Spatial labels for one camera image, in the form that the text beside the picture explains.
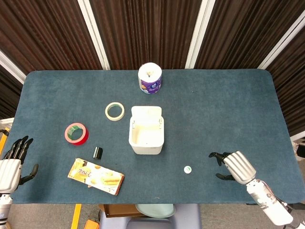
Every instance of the snack box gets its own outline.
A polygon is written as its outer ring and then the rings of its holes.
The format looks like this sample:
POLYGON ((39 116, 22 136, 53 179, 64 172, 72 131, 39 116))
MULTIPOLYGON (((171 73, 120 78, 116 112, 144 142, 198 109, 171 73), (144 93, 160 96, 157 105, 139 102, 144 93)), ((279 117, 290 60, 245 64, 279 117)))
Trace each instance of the snack box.
POLYGON ((124 180, 124 174, 77 158, 68 174, 68 178, 80 181, 112 195, 117 195, 124 180))

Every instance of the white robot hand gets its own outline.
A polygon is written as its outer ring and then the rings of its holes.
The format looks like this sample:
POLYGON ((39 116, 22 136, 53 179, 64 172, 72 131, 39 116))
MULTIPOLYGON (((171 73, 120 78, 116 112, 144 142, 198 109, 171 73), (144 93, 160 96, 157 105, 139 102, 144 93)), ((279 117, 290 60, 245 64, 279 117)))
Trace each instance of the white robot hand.
POLYGON ((242 152, 223 154, 213 152, 209 157, 216 157, 218 165, 221 166, 223 163, 231 173, 226 176, 217 173, 216 176, 222 180, 236 180, 238 183, 246 185, 247 192, 275 225, 305 229, 304 222, 301 223, 294 219, 283 206, 283 204, 287 207, 289 205, 277 198, 265 182, 255 179, 256 170, 242 152))
POLYGON ((0 160, 0 229, 5 228, 7 218, 12 204, 10 194, 13 193, 19 185, 33 179, 38 171, 38 164, 35 164, 32 172, 21 178, 21 169, 27 150, 33 141, 28 140, 28 136, 18 139, 0 160))

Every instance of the white plastic container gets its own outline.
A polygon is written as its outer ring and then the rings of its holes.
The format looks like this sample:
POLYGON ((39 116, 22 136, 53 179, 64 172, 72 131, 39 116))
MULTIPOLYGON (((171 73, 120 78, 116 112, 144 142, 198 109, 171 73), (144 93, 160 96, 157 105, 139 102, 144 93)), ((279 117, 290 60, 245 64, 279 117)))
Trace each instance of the white plastic container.
POLYGON ((159 106, 133 106, 129 144, 136 154, 156 155, 164 143, 164 119, 159 106))

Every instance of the toilet paper roll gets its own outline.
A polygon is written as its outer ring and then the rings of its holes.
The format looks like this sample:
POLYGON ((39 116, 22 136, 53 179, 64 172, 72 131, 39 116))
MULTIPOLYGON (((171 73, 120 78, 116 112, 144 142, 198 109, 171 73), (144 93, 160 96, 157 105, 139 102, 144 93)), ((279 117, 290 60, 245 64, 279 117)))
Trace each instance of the toilet paper roll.
POLYGON ((138 72, 140 89, 147 94, 155 94, 161 87, 162 69, 155 63, 143 64, 138 72))

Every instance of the container lid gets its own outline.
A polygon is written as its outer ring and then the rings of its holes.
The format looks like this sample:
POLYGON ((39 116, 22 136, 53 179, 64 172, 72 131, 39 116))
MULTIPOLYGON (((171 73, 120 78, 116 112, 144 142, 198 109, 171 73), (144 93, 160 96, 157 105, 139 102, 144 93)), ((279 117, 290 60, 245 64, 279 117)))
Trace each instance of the container lid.
POLYGON ((160 119, 162 108, 159 106, 133 106, 132 116, 134 119, 156 120, 160 119))

